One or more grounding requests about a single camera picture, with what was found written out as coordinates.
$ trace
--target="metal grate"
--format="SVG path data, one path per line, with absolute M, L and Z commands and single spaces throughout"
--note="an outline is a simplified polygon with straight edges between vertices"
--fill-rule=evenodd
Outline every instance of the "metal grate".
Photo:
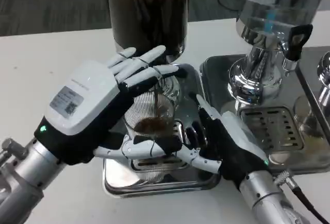
M 185 137 L 183 125 L 177 120 L 173 125 L 173 134 L 177 135 L 182 143 L 186 144 L 188 142 Z M 170 173 L 172 170 L 183 169 L 188 166 L 187 163 L 175 156 L 146 160 L 130 160 L 129 164 L 131 169 L 138 174 L 139 178 L 146 181 L 161 180 L 165 174 Z
M 290 151 L 304 147 L 294 119 L 286 107 L 244 108 L 240 116 L 264 151 Z

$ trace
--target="gray carpet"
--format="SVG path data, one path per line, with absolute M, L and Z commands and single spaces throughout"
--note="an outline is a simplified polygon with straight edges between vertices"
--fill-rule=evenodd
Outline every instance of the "gray carpet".
M 237 6 L 237 0 L 221 0 Z M 190 0 L 189 21 L 234 18 L 217 0 Z M 106 0 L 0 0 L 0 36 L 111 27 Z

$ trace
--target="qr code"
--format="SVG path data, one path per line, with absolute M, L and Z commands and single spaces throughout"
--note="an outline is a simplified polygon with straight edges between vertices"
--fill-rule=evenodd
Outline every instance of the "qr code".
M 66 109 L 65 109 L 65 112 L 68 114 L 68 115 L 72 115 L 75 111 L 76 111 L 76 108 L 77 108 L 77 105 L 73 102 L 70 102 Z

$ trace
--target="tap handle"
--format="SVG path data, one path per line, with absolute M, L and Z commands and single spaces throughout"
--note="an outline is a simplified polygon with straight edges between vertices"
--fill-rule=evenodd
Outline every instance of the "tap handle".
M 292 62 L 297 62 L 300 59 L 303 46 L 310 38 L 312 30 L 311 24 L 291 28 L 288 40 L 280 43 L 286 59 Z

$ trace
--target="coffee machine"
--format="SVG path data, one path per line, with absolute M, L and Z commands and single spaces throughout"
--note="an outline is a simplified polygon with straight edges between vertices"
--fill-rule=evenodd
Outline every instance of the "coffee machine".
M 201 65 L 209 103 L 245 121 L 275 173 L 330 169 L 324 112 L 329 54 L 323 56 L 330 48 L 302 49 L 320 1 L 246 0 L 236 30 L 251 52 L 211 57 Z

